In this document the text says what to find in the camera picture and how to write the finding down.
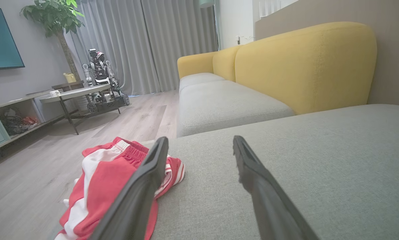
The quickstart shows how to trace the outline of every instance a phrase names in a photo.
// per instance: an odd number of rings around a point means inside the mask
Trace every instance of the sofa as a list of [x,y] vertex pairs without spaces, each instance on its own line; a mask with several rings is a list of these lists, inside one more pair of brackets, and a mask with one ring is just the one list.
[[152,240],[260,239],[234,135],[321,240],[399,239],[399,106],[372,104],[170,139],[185,175],[158,199]]
[[368,26],[335,22],[181,57],[177,137],[364,105],[376,52]]

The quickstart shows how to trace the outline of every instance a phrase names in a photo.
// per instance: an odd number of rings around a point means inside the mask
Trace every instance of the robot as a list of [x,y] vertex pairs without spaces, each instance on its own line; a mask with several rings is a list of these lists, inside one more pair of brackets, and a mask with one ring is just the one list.
[[[87,105],[90,113],[99,112],[104,108],[129,105],[129,97],[121,91],[114,71],[111,69],[111,62],[105,61],[105,55],[102,52],[96,52],[96,49],[90,49],[89,53],[90,64],[82,65],[88,85],[111,85],[108,90],[90,94],[92,101],[89,100]],[[90,77],[90,72],[93,72],[94,78]]]

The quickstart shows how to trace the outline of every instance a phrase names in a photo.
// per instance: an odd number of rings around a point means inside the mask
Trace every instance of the gray wall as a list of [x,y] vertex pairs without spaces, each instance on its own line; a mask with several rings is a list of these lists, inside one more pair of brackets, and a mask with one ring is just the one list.
[[26,66],[0,70],[0,103],[64,83],[63,73],[70,71],[57,38],[45,38],[42,26],[19,15],[20,9],[30,4],[33,0],[0,0],[0,8]]
[[369,103],[399,105],[399,0],[299,0],[256,22],[256,40],[336,21],[374,30],[378,59]]

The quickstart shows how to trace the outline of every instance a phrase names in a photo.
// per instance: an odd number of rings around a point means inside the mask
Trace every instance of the yellow watering can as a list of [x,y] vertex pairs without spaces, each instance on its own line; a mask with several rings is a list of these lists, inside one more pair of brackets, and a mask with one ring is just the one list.
[[63,75],[66,77],[68,83],[76,82],[75,75],[73,73],[64,73]]

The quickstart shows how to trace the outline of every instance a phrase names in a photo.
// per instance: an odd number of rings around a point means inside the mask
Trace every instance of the sofa seat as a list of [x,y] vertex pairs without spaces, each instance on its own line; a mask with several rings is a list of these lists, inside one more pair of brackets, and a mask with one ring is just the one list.
[[260,239],[234,135],[320,239],[399,239],[399,106],[362,105],[170,139],[186,172],[158,199],[152,240]]
[[293,115],[284,103],[235,82],[198,83],[180,91],[177,137]]
[[183,90],[183,88],[186,88],[187,86],[190,86],[190,85],[195,85],[195,84],[204,83],[204,82],[223,81],[223,80],[225,80],[223,77],[218,76],[213,73],[197,73],[197,74],[188,75],[188,76],[182,77],[180,79],[178,93],[180,94],[180,92],[181,92],[181,90]]

